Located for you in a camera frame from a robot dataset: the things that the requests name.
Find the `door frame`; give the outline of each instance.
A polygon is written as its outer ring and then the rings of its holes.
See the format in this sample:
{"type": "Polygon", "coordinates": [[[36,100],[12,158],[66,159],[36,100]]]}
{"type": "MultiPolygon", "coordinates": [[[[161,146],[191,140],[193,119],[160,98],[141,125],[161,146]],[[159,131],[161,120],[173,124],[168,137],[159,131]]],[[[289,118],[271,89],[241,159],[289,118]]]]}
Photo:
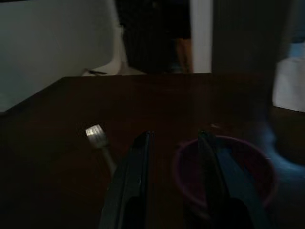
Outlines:
{"type": "Polygon", "coordinates": [[[212,72],[213,0],[190,0],[194,73],[212,72]]]}

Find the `dark clothing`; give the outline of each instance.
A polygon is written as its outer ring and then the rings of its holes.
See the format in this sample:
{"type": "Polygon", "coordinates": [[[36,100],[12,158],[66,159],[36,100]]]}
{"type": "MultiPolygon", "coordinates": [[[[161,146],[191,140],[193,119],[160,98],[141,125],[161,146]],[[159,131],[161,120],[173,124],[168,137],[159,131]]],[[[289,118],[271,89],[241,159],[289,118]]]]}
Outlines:
{"type": "Polygon", "coordinates": [[[160,1],[163,24],[171,38],[191,37],[190,3],[188,0],[160,1]]]}

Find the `bowl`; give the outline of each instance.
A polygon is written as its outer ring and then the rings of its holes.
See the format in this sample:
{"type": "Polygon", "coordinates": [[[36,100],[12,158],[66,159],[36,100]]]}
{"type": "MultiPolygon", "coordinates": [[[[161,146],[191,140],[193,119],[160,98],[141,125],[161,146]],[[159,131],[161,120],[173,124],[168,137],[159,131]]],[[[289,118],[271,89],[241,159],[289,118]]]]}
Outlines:
{"type": "MultiPolygon", "coordinates": [[[[278,183],[270,160],[261,150],[244,140],[227,136],[217,138],[231,148],[231,156],[250,177],[262,205],[268,207],[278,183]]],[[[183,143],[174,159],[173,176],[184,203],[197,216],[208,220],[210,217],[207,213],[202,169],[198,161],[198,139],[183,143]]]]}

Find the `wooden table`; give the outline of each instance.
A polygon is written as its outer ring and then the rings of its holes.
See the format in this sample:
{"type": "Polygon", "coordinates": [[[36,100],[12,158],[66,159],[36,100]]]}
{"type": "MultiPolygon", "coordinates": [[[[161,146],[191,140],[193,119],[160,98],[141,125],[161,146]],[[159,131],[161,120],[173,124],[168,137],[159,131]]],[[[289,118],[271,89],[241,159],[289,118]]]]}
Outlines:
{"type": "Polygon", "coordinates": [[[110,174],[84,130],[101,124],[117,161],[138,134],[155,131],[149,228],[183,228],[172,160],[178,143],[196,138],[199,128],[263,149],[280,180],[273,210],[278,227],[305,228],[305,115],[271,107],[264,79],[62,78],[1,117],[0,227],[97,228],[110,174]]]}

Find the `person's leg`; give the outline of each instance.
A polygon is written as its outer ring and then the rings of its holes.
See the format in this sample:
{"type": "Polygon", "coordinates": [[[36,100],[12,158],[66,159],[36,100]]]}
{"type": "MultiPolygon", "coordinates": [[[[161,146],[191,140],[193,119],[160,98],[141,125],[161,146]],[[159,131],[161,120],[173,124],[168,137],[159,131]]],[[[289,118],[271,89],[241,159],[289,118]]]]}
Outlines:
{"type": "Polygon", "coordinates": [[[186,61],[186,54],[185,54],[185,48],[183,45],[183,39],[177,38],[176,40],[176,52],[179,60],[179,64],[182,67],[183,73],[188,73],[187,71],[187,61],[186,61]]]}
{"type": "Polygon", "coordinates": [[[183,39],[183,48],[184,48],[188,73],[193,73],[192,40],[183,39]]]}

